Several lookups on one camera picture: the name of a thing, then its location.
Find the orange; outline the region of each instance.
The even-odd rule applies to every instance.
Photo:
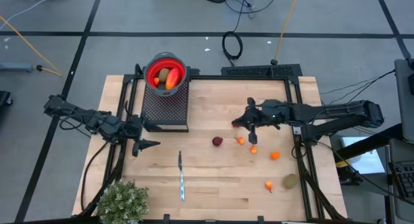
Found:
[[[236,140],[239,144],[244,144],[245,143],[245,140],[242,137],[238,137],[238,138],[236,138]]]
[[[280,152],[278,152],[278,151],[275,151],[275,152],[270,153],[270,158],[271,158],[272,160],[276,160],[276,159],[278,159],[279,157],[280,157]]]
[[[250,149],[250,153],[253,153],[253,154],[257,153],[257,147],[252,146]]]

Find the black metal frame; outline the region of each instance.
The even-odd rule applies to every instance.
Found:
[[[122,89],[121,89],[121,97],[120,97],[120,103],[118,104],[118,110],[122,110],[123,106],[124,106],[124,100],[125,100],[125,95],[126,95],[126,90],[127,90],[127,86],[129,81],[131,80],[131,78],[135,78],[134,82],[133,82],[133,89],[131,90],[131,96],[129,99],[129,105],[133,104],[135,102],[135,90],[134,89],[134,85],[136,88],[136,83],[138,82],[139,79],[143,79],[143,76],[136,76],[136,75],[131,75],[131,74],[126,74],[124,75],[124,81],[122,84]],[[292,102],[292,92],[290,90],[290,80],[288,76],[273,76],[273,74],[270,75],[264,75],[264,76],[255,76],[255,77],[250,77],[250,76],[216,76],[216,75],[208,75],[208,76],[203,76],[203,75],[195,75],[195,76],[191,76],[191,80],[275,80],[275,81],[284,81],[285,83],[285,89],[286,89],[286,96],[287,96],[287,101],[288,102]],[[296,94],[296,98],[298,100],[298,103],[303,103],[302,102],[302,96],[301,96],[301,92],[300,92],[300,86],[299,83],[296,82],[298,81],[298,78],[296,77],[296,79],[291,79],[294,80],[295,82],[293,82],[294,84],[294,88],[295,88],[295,94]],[[300,147],[297,147],[301,144],[301,138],[300,136],[294,135],[293,136],[294,139],[294,145],[295,145],[295,149],[296,149],[296,155],[301,155],[301,151],[300,151]],[[112,162],[114,160],[114,153],[111,153],[108,155],[108,159],[107,159],[107,164],[105,167],[105,171],[106,172],[111,172],[112,170]],[[298,162],[298,166],[303,163],[303,159],[301,157],[297,157],[297,162]],[[315,163],[314,163],[314,159],[313,159],[313,154],[312,154],[312,148],[309,146],[307,146],[307,160],[309,163],[309,172],[310,172],[310,176],[314,179],[315,183],[318,184],[318,176],[316,175],[316,168],[315,168]],[[300,184],[301,184],[301,192],[302,192],[302,197],[303,197],[303,205],[304,205],[304,209],[305,209],[305,217],[306,219],[309,221],[312,219],[312,210],[311,210],[311,204],[310,204],[310,200],[309,200],[309,193],[307,190],[307,182],[306,180],[303,178],[302,176],[302,172],[301,170],[299,170],[300,173]],[[315,202],[316,202],[316,210],[318,213],[318,218],[319,219],[324,219],[325,218],[325,214],[323,211],[323,207],[322,204],[320,203],[319,199],[315,196]],[[150,221],[151,223],[162,223],[162,220],[145,220],[145,223],[147,223],[148,221]],[[206,221],[189,221],[189,223],[205,223]],[[255,221],[231,221],[231,222],[223,222],[223,221],[216,221],[219,223],[257,223]]]
[[[138,85],[138,79],[139,79],[139,74],[142,74],[141,68],[139,67],[138,64],[135,65],[135,74],[128,74],[128,75],[124,75],[124,79],[122,80],[122,88],[121,88],[121,95],[119,98],[119,103],[118,103],[118,109],[116,111],[116,117],[118,117],[119,119],[122,118],[122,115],[124,114],[124,108],[126,108],[126,102],[125,102],[125,96],[127,93],[127,88],[129,83],[132,82],[132,88],[131,88],[131,93],[129,95],[129,103],[128,103],[128,107],[127,110],[128,112],[130,112],[131,110],[133,110],[134,108],[134,103],[135,103],[135,95],[136,95],[136,90],[137,90],[137,85]],[[121,153],[120,155],[123,155],[123,157],[125,157],[125,151],[126,151],[126,147],[127,147],[127,141],[125,139],[123,139],[121,141],[120,144],[121,147],[121,151],[124,153]],[[116,145],[115,144],[111,144],[110,148],[109,148],[109,153],[108,153],[108,159],[106,162],[106,167],[105,167],[105,173],[103,175],[103,183],[106,182],[111,174],[111,171],[113,169],[113,159],[115,156],[115,149],[116,149]],[[119,175],[116,176],[116,180],[120,180],[122,176],[122,173],[120,173]]]

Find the wooden table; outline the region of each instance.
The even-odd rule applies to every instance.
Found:
[[[107,77],[99,110],[116,113],[122,80],[123,76]],[[140,114],[144,85],[143,80],[138,81],[133,113]],[[320,105],[314,77],[300,77],[300,87],[304,103]],[[149,188],[150,211],[146,219],[162,219],[164,214],[170,214],[171,219],[257,220],[257,216],[264,216],[267,221],[306,220],[300,185],[292,190],[281,185],[284,176],[298,174],[297,162],[290,154],[293,147],[291,127],[257,129],[259,142],[255,155],[250,153],[247,130],[240,129],[237,133],[246,139],[245,145],[238,145],[234,139],[236,132],[230,122],[243,114],[249,96],[258,104],[265,99],[287,99],[282,81],[192,80],[189,133],[144,131],[143,138],[162,144],[140,152],[138,157],[131,155],[133,141],[128,142],[122,178]],[[216,136],[224,139],[220,147],[212,145]],[[328,138],[321,141],[329,143]],[[103,144],[99,135],[92,137],[85,165]],[[180,150],[185,201],[179,197],[177,161]],[[85,204],[102,185],[108,151],[106,147],[89,168]],[[272,151],[280,151],[281,157],[271,161]],[[313,154],[321,190],[337,211],[347,216],[332,151],[317,145],[313,147]],[[265,181],[273,182],[272,193],[265,189]],[[73,214],[81,212],[80,188],[81,184]],[[310,187],[308,190],[312,214],[316,217],[314,196]]]

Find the floor tile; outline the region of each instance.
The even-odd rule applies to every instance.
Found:
[[[67,74],[80,39],[28,37],[27,40]],[[8,49],[4,48],[3,38],[0,45],[2,62],[44,65],[18,37],[7,41]],[[43,105],[50,94],[61,92],[64,83],[64,78],[45,71],[0,75],[0,90],[10,91],[14,100],[0,125],[0,175],[4,178],[0,182],[0,223],[14,221],[51,121],[43,114]]]
[[[0,0],[0,14],[8,19],[40,0]],[[20,31],[83,32],[95,0],[48,0],[10,20]],[[5,26],[4,31],[11,30]]]
[[[255,10],[270,2],[247,1]],[[253,19],[243,15],[237,31],[281,32],[292,1],[275,0]],[[240,9],[233,0],[228,4]],[[93,31],[226,32],[234,29],[237,18],[224,3],[206,0],[102,0]],[[286,31],[391,33],[377,0],[297,0]]]
[[[414,34],[413,0],[385,0],[401,34]]]

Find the knife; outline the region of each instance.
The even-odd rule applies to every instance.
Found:
[[[180,169],[180,198],[181,201],[184,201],[184,175],[182,174],[182,160],[181,160],[181,151],[179,153],[179,169]]]

